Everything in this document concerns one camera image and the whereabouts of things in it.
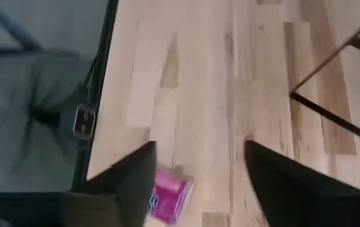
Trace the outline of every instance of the gray cushion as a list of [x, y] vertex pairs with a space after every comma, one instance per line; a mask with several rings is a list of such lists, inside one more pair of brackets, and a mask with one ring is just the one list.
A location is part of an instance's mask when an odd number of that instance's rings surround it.
[[75, 142], [30, 116], [32, 107], [60, 110], [91, 61], [31, 53], [0, 57], [0, 191], [70, 188]]

